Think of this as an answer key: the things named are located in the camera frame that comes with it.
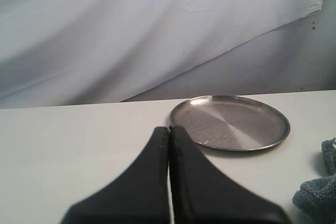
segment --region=wrinkled sheet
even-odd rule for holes
[[[0,0],[0,108],[118,102],[321,8],[322,0]]]

